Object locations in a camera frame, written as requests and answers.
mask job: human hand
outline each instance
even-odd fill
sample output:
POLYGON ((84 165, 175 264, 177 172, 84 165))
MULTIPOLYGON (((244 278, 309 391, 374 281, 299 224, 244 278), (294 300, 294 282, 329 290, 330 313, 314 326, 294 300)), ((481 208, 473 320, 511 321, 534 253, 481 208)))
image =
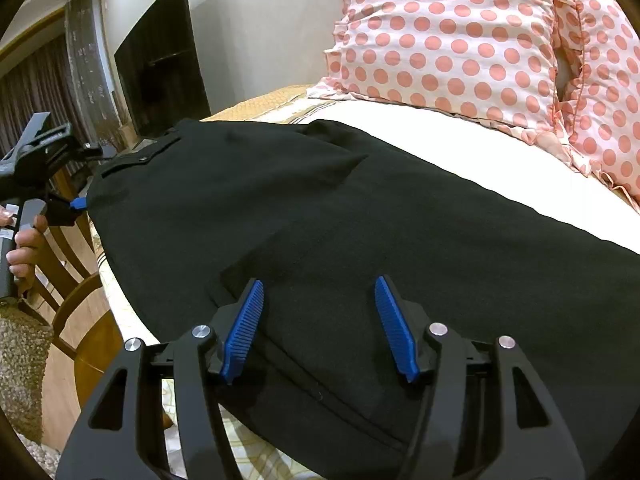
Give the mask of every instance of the human hand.
MULTIPOLYGON (((9 225, 12 215, 0 206, 0 227, 9 225)), ((33 227, 23 229, 15 234, 16 248, 6 254, 9 271, 18 281, 18 293, 22 295, 33 286, 36 277, 38 252, 44 243, 44 232, 47 230, 47 219, 37 215, 33 219, 33 227)))

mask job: polka dot pillow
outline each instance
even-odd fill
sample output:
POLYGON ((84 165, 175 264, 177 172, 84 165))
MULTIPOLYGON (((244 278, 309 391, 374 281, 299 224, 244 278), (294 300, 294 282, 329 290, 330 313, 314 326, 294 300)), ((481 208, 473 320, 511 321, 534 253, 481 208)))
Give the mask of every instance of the polka dot pillow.
POLYGON ((625 189, 640 212, 640 41, 614 0, 560 0, 562 46, 577 57, 562 114, 577 167, 625 189))
POLYGON ((343 0, 309 96, 461 114, 570 164, 556 98, 553 0, 343 0))

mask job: black garment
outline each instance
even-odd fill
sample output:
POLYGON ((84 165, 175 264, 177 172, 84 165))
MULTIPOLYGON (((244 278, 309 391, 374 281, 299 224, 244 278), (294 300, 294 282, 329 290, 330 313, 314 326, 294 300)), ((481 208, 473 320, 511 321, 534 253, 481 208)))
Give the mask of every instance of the black garment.
POLYGON ((331 121, 183 122, 103 168, 89 212, 160 340, 263 280, 258 334, 222 404, 326 478, 393 478, 414 430, 424 386, 396 373, 380 274, 464 337, 512 335, 588 471, 638 410, 629 250, 331 121))

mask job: metal screw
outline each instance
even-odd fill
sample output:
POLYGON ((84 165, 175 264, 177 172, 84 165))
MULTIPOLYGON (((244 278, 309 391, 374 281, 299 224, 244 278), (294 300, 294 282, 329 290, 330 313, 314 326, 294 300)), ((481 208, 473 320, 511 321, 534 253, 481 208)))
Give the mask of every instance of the metal screw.
POLYGON ((429 332, 433 335, 445 335, 448 331, 447 325, 442 323, 431 323, 429 325, 429 332))
POLYGON ((516 340, 513 337, 511 337, 510 335, 501 335, 498 338, 498 344, 502 348, 506 348, 507 350, 510 350, 510 349, 514 348, 514 346, 516 346, 516 340))
POLYGON ((140 348, 140 346, 142 346, 142 341, 140 341, 140 339, 138 339, 137 337, 127 339, 127 341, 124 343, 124 349, 127 352, 135 352, 138 348, 140 348))
POLYGON ((191 330, 191 333, 194 337, 203 338, 211 333, 211 329, 207 325, 198 325, 196 328, 191 330))

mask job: yellow woven mat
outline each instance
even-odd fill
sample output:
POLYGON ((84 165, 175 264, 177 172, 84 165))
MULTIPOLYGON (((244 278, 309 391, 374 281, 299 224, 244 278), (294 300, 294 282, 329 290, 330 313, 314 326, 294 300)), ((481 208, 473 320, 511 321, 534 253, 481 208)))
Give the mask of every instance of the yellow woven mat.
POLYGON ((203 121, 248 121, 271 110, 275 110, 299 96, 304 96, 312 85, 295 85, 279 88, 265 95, 254 97, 236 106, 222 110, 203 121))

